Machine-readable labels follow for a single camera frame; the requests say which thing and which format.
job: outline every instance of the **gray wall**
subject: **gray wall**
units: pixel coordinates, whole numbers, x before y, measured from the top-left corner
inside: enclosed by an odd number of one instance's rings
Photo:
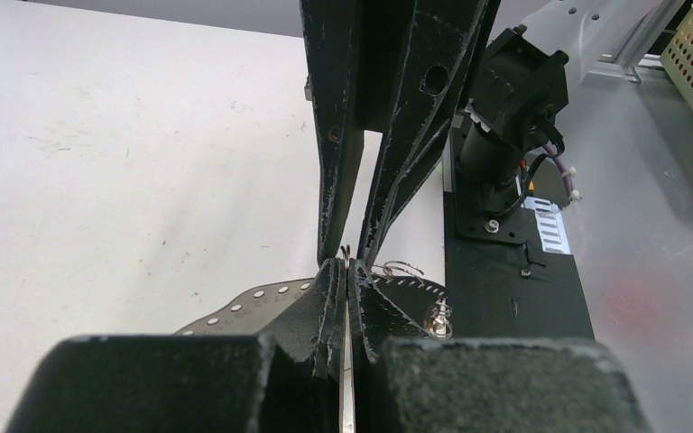
[[[548,2],[502,0],[493,33],[515,26]],[[38,3],[301,36],[299,0],[38,0]]]

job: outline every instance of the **metal plate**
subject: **metal plate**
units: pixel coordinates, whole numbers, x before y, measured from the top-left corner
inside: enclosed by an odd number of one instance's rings
[[[416,277],[374,275],[376,287],[420,326],[430,317],[435,302],[447,297],[436,282]],[[176,332],[183,336],[255,334],[277,318],[310,287],[312,279],[277,282],[241,293],[219,311]]]

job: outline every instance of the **table surface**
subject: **table surface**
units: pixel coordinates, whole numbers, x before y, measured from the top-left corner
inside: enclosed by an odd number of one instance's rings
[[[171,333],[314,275],[318,157],[302,40],[0,0],[0,428],[78,334]],[[693,430],[693,115],[659,72],[592,74],[559,117],[598,340],[655,431]],[[369,134],[345,243],[356,243]],[[380,261],[444,282],[438,170]]]

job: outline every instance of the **bolt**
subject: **bolt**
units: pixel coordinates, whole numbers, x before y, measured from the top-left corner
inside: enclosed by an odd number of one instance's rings
[[[485,230],[487,230],[490,233],[498,233],[498,230],[500,228],[501,224],[495,221],[494,219],[487,221],[487,224],[485,224]]]

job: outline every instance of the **white table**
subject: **white table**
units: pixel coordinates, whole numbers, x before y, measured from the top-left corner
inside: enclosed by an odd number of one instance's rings
[[[0,0],[0,428],[63,338],[172,333],[315,274],[306,75],[297,38]],[[444,283],[441,183],[379,261]]]

